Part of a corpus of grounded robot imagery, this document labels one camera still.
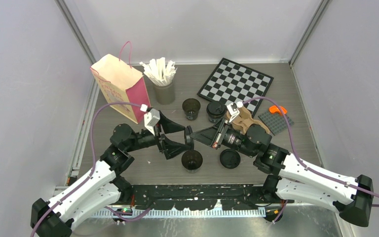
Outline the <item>black lidded coffee cup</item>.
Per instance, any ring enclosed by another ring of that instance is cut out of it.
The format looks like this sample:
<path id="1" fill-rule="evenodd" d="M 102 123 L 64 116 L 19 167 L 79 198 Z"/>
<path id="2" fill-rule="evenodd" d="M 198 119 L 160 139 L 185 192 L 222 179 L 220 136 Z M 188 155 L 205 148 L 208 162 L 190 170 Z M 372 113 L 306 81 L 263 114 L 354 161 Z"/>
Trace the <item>black lidded coffee cup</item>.
<path id="1" fill-rule="evenodd" d="M 211 123 L 216 123 L 226 114 L 226 106 L 219 101 L 211 101 L 206 107 L 208 120 Z"/>

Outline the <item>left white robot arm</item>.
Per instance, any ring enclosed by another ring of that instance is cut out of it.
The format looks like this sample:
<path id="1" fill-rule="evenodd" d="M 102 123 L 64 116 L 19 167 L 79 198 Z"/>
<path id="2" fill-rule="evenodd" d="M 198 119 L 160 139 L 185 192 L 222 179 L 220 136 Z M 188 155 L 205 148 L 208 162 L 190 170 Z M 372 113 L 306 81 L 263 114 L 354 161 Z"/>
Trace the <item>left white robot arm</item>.
<path id="1" fill-rule="evenodd" d="M 162 112 L 145 114 L 145 129 L 136 132 L 119 124 L 110 137 L 110 146 L 79 180 L 48 201 L 32 205 L 32 235 L 69 237 L 73 230 L 99 209 L 132 200 L 133 187 L 121 174 L 134 158 L 130 152 L 157 146 L 166 159 L 194 148 L 192 129 L 168 119 Z"/>

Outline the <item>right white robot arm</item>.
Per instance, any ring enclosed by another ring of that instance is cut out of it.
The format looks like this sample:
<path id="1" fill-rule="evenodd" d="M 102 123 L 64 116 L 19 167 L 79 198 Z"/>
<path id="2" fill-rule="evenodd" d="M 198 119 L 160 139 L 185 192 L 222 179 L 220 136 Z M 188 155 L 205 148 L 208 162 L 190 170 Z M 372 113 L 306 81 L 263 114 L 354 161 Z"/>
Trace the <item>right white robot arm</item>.
<path id="1" fill-rule="evenodd" d="M 212 127 L 193 132 L 190 137 L 214 149 L 224 145 L 255 158 L 253 165 L 267 174 L 262 196 L 267 202 L 296 200 L 337 213 L 343 220 L 368 227 L 373 204 L 373 181 L 366 175 L 340 175 L 302 159 L 271 143 L 272 136 L 257 124 L 245 134 L 222 118 Z"/>

